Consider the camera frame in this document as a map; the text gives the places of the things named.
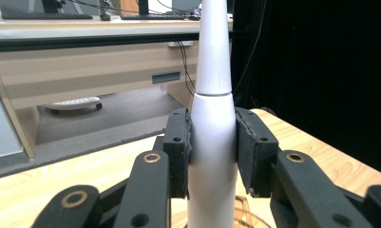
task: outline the desk leg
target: desk leg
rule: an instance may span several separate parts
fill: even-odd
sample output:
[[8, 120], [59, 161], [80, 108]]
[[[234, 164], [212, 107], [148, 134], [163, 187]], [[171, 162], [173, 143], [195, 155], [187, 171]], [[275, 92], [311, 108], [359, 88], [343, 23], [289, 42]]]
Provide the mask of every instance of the desk leg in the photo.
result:
[[37, 107], [26, 107], [15, 110], [0, 77], [0, 98], [9, 113], [10, 120], [24, 146], [28, 156], [35, 156], [36, 136], [39, 127], [39, 111]]
[[[191, 83], [187, 82], [187, 84], [191, 92], [194, 94], [194, 88], [191, 85]], [[193, 104], [193, 96], [187, 89], [186, 83], [176, 83], [167, 85], [167, 93], [178, 103], [191, 110]]]
[[17, 124], [14, 123], [21, 143], [30, 159], [35, 156], [36, 137], [39, 129], [39, 111], [35, 107], [26, 107], [15, 110]]

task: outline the black cable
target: black cable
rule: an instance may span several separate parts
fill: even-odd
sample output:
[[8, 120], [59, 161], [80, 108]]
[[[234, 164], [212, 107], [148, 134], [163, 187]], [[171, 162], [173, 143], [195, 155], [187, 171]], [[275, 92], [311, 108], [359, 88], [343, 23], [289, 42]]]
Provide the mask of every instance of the black cable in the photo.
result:
[[171, 10], [176, 10], [176, 11], [181, 11], [181, 12], [185, 12], [185, 13], [192, 13], [192, 11], [188, 11], [188, 10], [181, 10], [181, 9], [174, 9], [174, 8], [171, 8], [171, 7], [168, 7], [166, 6], [164, 3], [162, 3], [160, 0], [157, 0], [159, 4], [163, 5], [164, 7], [168, 8], [168, 9], [171, 9]]
[[259, 27], [258, 27], [258, 35], [257, 35], [257, 39], [256, 39], [256, 41], [255, 41], [255, 45], [253, 46], [252, 52], [250, 53], [249, 59], [247, 60], [247, 64], [246, 64], [246, 66], [244, 67], [243, 73], [241, 74], [241, 77], [240, 77], [240, 79], [239, 79], [238, 85], [237, 85], [237, 87], [236, 87], [235, 90], [234, 90], [234, 94], [238, 91], [238, 87], [240, 86], [241, 82], [243, 81], [244, 75], [246, 74], [246, 70], [247, 70], [247, 68], [249, 67], [250, 62], [252, 61], [252, 57], [253, 57], [254, 54], [255, 54], [256, 46], [257, 46], [257, 43], [258, 43], [258, 41], [259, 41], [259, 39], [260, 39], [260, 35], [261, 35], [261, 28], [262, 28], [262, 25], [263, 25], [263, 18], [264, 18], [264, 12], [265, 12], [265, 9], [266, 9], [266, 3], [267, 3], [267, 0], [264, 0], [263, 13], [261, 14], [261, 20], [260, 20], [260, 25], [259, 25]]
[[[139, 0], [136, 0], [136, 3], [137, 3], [138, 6], [140, 6]], [[152, 9], [148, 9], [148, 11], [152, 11], [153, 12], [152, 14], [163, 14], [163, 12], [155, 11], [155, 10], [152, 10]]]
[[179, 45], [181, 46], [181, 53], [182, 53], [181, 57], [184, 56], [184, 58], [183, 58], [183, 60], [184, 60], [183, 63], [184, 63], [184, 68], [185, 68], [185, 74], [187, 75], [188, 79], [190, 80], [191, 86], [193, 86], [193, 88], [196, 88], [196, 87], [194, 86], [193, 81], [191, 80], [190, 75], [189, 75], [189, 72], [188, 72], [188, 70], [187, 70], [187, 55], [186, 55], [186, 49], [185, 49], [184, 44], [183, 44], [182, 41], [179, 41]]
[[114, 10], [125, 11], [125, 12], [136, 12], [136, 13], [138, 13], [137, 11], [126, 10], [126, 9], [116, 9], [116, 8], [115, 9], [111, 9], [111, 8], [101, 7], [101, 6], [97, 6], [97, 5], [93, 5], [93, 4], [88, 4], [88, 3], [85, 3], [85, 2], [80, 1], [80, 0], [67, 0], [67, 1], [72, 2], [72, 3], [78, 3], [78, 4], [84, 5], [84, 6], [93, 7], [93, 8], [99, 9], [99, 10], [105, 10], [105, 11], [108, 11], [108, 12], [111, 12], [111, 13], [115, 13], [117, 15], [120, 15], [120, 13], [117, 13]]
[[184, 66], [184, 81], [186, 83], [186, 87], [187, 89], [189, 90], [190, 94], [194, 97], [194, 94], [193, 92], [191, 91], [190, 87], [189, 87], [189, 84], [187, 82], [187, 78], [189, 79], [191, 85], [193, 86], [193, 88], [196, 88], [193, 84], [193, 81], [191, 80], [190, 78], [190, 75], [189, 75], [189, 72], [187, 70], [187, 56], [186, 56], [186, 50], [184, 48], [184, 45], [183, 45], [183, 42], [182, 41], [178, 41], [178, 44], [179, 44], [179, 47], [181, 48], [181, 58], [183, 59], [183, 66]]

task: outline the conical bottle top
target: conical bottle top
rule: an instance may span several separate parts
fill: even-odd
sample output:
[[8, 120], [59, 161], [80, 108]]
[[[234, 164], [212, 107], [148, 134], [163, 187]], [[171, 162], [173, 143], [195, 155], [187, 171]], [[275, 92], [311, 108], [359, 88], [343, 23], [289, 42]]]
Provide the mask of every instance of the conical bottle top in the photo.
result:
[[232, 91], [226, 0], [203, 0], [196, 92], [221, 95]]

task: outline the black curtain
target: black curtain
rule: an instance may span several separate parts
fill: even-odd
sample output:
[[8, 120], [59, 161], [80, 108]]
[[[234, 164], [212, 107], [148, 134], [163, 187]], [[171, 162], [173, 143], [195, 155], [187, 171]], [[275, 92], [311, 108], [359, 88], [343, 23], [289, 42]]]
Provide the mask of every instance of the black curtain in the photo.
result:
[[238, 104], [270, 107], [381, 171], [381, 1], [269, 0], [266, 7]]

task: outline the white wall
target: white wall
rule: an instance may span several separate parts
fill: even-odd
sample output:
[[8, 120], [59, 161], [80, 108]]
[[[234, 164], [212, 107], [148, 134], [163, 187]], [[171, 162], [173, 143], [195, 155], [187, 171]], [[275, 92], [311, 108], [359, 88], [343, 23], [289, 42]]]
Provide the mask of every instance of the white wall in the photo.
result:
[[[160, 0], [160, 2], [169, 8], [172, 7], [172, 0]], [[164, 7], [157, 0], [148, 0], [148, 7], [150, 9], [149, 13], [155, 13], [154, 11], [156, 12], [171, 11], [171, 9]]]

